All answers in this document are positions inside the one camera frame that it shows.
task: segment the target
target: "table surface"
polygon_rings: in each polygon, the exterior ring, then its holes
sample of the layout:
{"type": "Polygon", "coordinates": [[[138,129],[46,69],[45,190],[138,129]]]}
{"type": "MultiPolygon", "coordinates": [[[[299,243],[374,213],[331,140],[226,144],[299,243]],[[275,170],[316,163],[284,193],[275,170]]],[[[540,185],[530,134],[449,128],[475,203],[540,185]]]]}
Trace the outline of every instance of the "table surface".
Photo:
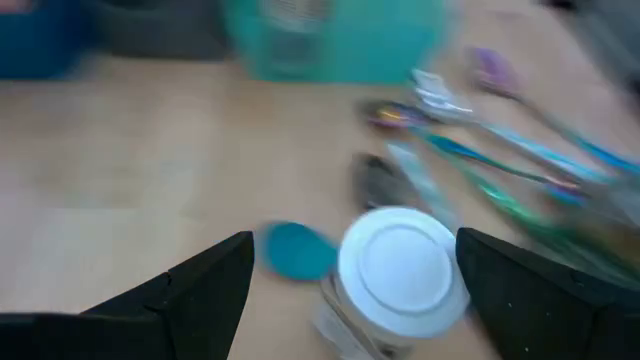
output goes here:
{"type": "MultiPolygon", "coordinates": [[[[472,89],[458,49],[503,53],[527,93],[626,155],[640,125],[624,94],[534,1],[460,0],[455,46],[436,69],[487,119],[597,166],[508,101],[472,89]]],[[[0,83],[0,310],[78,312],[240,230],[308,224],[339,242],[360,214],[350,188],[357,152],[386,155],[355,101],[406,99],[398,87],[274,84],[232,63],[97,55],[67,82],[0,83]]],[[[443,130],[536,169],[503,145],[443,130]]],[[[529,247],[446,162],[421,152],[466,226],[529,247]]],[[[546,207],[529,185],[500,177],[546,207]]],[[[230,359],[329,359],[310,324],[318,288],[257,264],[230,359]]],[[[415,358],[495,358],[471,318],[420,344],[415,358]]]]}

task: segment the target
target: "white jar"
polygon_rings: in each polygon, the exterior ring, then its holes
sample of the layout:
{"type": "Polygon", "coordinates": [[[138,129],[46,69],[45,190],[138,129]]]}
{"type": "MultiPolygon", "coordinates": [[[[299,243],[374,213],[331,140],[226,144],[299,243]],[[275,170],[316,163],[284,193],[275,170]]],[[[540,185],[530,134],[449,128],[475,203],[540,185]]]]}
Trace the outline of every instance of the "white jar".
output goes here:
{"type": "Polygon", "coordinates": [[[403,359],[417,340],[448,330],[469,303],[453,234],[402,207],[370,211],[351,225],[321,289],[314,324],[345,360],[403,359]]]}

